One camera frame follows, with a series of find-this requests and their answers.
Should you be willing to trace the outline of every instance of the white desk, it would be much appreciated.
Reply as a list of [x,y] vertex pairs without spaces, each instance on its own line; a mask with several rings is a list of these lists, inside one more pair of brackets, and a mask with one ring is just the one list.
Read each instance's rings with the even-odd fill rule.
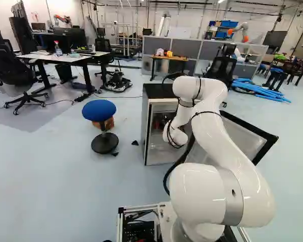
[[92,58],[92,56],[70,57],[66,54],[64,54],[62,56],[56,56],[54,54],[45,55],[45,54],[35,54],[35,53],[33,53],[33,54],[19,55],[17,57],[18,58],[23,58],[23,59],[36,59],[37,60],[36,65],[39,68],[41,78],[44,82],[44,87],[34,91],[33,93],[38,93],[38,92],[41,92],[43,90],[47,90],[47,89],[50,89],[51,87],[56,86],[55,83],[53,83],[53,84],[49,83],[49,80],[48,80],[48,77],[47,77],[47,74],[46,74],[46,70],[45,70],[44,65],[43,65],[43,61],[45,61],[47,63],[52,63],[52,64],[64,63],[64,64],[69,64],[69,65],[72,65],[72,66],[82,67],[87,92],[89,94],[94,92],[94,88],[92,86],[91,79],[90,79],[90,74],[89,74],[89,71],[88,71],[88,68],[87,68],[87,61],[82,62],[82,60],[90,59],[90,58]]
[[95,54],[85,54],[85,53],[79,53],[82,56],[90,56],[90,57],[99,57],[102,55],[110,54],[110,52],[102,52],[102,51],[97,51]]
[[18,58],[27,58],[27,59],[41,59],[43,61],[51,61],[51,62],[67,62],[73,63],[79,60],[88,59],[93,56],[79,56],[79,57],[70,57],[67,55],[56,56],[54,54],[44,55],[44,54],[24,54],[17,56]]

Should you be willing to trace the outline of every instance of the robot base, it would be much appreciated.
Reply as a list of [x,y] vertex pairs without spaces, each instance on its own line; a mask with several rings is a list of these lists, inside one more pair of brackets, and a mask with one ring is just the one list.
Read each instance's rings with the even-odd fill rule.
[[[184,231],[184,226],[177,219],[171,202],[158,204],[159,221],[162,231],[163,242],[192,242]],[[218,224],[203,224],[202,232],[206,237],[199,237],[198,241],[214,242],[222,235],[222,226]]]

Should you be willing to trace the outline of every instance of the chair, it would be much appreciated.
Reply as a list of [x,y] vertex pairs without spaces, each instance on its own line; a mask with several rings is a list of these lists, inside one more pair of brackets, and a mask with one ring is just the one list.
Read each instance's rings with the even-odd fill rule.
[[108,100],[90,101],[82,109],[82,115],[85,119],[94,123],[99,123],[102,134],[96,136],[91,142],[91,148],[98,154],[109,154],[113,152],[119,144],[118,137],[106,132],[108,129],[107,121],[116,113],[116,106]]
[[[110,41],[108,39],[104,39],[104,38],[95,39],[95,51],[111,53],[112,49],[111,49]],[[103,62],[103,64],[110,64],[110,63],[114,62],[114,60],[115,60],[115,58],[112,54],[112,55],[108,55],[108,57],[106,57],[106,58],[103,58],[102,62]],[[102,74],[102,72],[94,73],[94,74],[95,74],[95,76],[97,76],[97,75]],[[114,72],[107,71],[106,74],[113,76]]]
[[5,42],[0,39],[0,80],[5,84],[3,85],[3,91],[11,97],[16,97],[23,94],[13,101],[6,102],[5,108],[9,108],[10,104],[20,102],[14,110],[14,115],[18,115],[18,110],[25,105],[26,102],[37,102],[42,107],[45,107],[45,102],[36,99],[35,97],[48,98],[47,93],[28,95],[28,91],[38,79],[34,76],[33,71],[28,68],[24,63],[18,60],[13,51],[9,50],[9,47]]
[[205,77],[218,79],[230,88],[232,84],[232,74],[236,64],[237,60],[234,58],[228,56],[215,57]]

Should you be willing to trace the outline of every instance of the orange object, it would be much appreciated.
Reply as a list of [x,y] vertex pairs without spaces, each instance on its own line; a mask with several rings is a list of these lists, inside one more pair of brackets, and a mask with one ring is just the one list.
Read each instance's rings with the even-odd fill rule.
[[[99,122],[93,122],[92,124],[97,127],[98,129],[101,129],[100,123]],[[105,126],[106,126],[106,131],[112,129],[115,126],[115,121],[113,117],[105,121]]]
[[228,35],[231,35],[233,33],[233,29],[228,29]]
[[166,53],[167,57],[173,57],[173,52],[171,52],[170,50],[167,51]]
[[246,43],[246,42],[248,42],[248,41],[249,41],[249,37],[246,35],[246,36],[243,38],[242,42],[243,42],[243,43]]

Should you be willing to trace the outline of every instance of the table leg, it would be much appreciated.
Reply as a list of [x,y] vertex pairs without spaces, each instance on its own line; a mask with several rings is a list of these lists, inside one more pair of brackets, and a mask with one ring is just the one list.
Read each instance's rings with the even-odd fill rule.
[[270,87],[268,88],[269,90],[273,90],[273,89],[274,89],[275,83],[278,81],[278,79],[279,79],[280,77],[281,77],[281,76],[280,76],[279,74],[276,74],[276,75],[275,75],[272,84],[271,84]]
[[42,61],[41,60],[37,60],[37,61],[38,61],[37,66],[38,66],[38,69],[39,69],[39,72],[40,72],[40,75],[42,78],[42,82],[44,82],[44,86],[42,88],[39,88],[39,89],[33,91],[32,94],[36,94],[36,93],[42,92],[44,90],[47,90],[47,89],[50,89],[50,88],[56,86],[56,83],[53,83],[53,84],[49,83],[49,80],[48,80],[48,77],[47,77],[47,74],[46,74]]
[[285,80],[286,78],[287,78],[287,76],[286,76],[286,77],[283,77],[283,76],[280,77],[280,81],[279,81],[279,83],[278,83],[278,86],[275,88],[274,91],[278,91],[278,90],[279,90],[279,88],[282,86],[282,84],[283,84],[283,82],[284,82],[284,80]]
[[155,76],[154,76],[154,70],[155,70],[155,59],[153,59],[153,66],[151,68],[151,78],[150,78],[150,81],[152,81]]
[[298,85],[298,83],[299,83],[299,81],[301,80],[302,76],[303,76],[303,74],[301,74],[301,75],[298,76],[297,81],[295,82],[295,85],[296,85],[296,86]]
[[182,62],[182,69],[181,69],[181,73],[184,73],[184,69],[185,69],[185,62]]
[[87,68],[87,64],[83,65],[82,67],[83,67],[84,80],[85,80],[85,84],[86,84],[86,90],[89,94],[91,94],[92,92],[94,92],[94,89],[92,87],[92,83],[91,83],[91,79],[90,79],[89,70]]

